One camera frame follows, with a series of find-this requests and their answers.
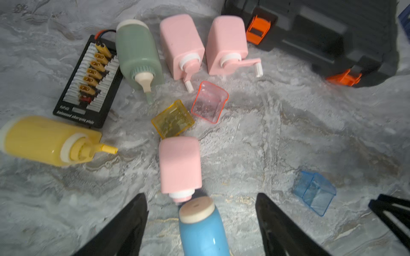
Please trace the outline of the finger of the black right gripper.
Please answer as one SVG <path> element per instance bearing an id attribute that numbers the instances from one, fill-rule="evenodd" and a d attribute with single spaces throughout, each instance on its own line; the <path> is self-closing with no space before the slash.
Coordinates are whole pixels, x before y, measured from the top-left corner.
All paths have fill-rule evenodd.
<path id="1" fill-rule="evenodd" d="M 380 194 L 368 207 L 410 250 L 410 200 Z"/>

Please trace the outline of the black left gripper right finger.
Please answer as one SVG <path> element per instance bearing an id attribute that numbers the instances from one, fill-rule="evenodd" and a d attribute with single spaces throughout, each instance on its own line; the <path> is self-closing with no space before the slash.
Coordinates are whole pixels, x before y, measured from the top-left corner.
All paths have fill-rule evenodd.
<path id="1" fill-rule="evenodd" d="M 267 256 L 328 256 L 266 194 L 258 193 L 255 209 Z"/>

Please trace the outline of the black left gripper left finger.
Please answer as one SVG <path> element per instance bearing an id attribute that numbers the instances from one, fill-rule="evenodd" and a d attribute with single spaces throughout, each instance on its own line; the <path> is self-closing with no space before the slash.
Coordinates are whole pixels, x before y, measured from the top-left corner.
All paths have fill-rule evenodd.
<path id="1" fill-rule="evenodd" d="M 136 195 L 75 256 L 137 256 L 147 223 L 148 208 L 144 193 Z"/>

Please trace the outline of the blue transparent tray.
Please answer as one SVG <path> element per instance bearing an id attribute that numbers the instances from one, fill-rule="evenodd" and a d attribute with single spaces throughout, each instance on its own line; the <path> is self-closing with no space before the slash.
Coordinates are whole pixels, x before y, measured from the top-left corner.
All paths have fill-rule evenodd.
<path id="1" fill-rule="evenodd" d="M 336 196 L 336 188 L 317 172 L 301 170 L 298 172 L 293 194 L 317 215 L 323 217 Z"/>

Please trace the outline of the blue pencil sharpener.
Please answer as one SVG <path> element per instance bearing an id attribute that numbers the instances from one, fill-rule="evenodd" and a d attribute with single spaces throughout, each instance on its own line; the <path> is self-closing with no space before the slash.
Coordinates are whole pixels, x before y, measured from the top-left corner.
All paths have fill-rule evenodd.
<path id="1" fill-rule="evenodd" d="M 229 256 L 227 237 L 212 198 L 198 197 L 179 209 L 179 232 L 186 256 Z"/>

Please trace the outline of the green pencil sharpener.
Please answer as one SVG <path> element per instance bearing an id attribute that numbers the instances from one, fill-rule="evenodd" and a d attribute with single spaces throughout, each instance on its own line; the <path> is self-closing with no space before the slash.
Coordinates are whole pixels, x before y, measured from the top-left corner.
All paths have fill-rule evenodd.
<path id="1" fill-rule="evenodd" d="M 156 42 L 148 26 L 136 19 L 120 22 L 115 46 L 121 73 L 135 90 L 142 89 L 147 103 L 153 100 L 152 87 L 164 84 Z"/>

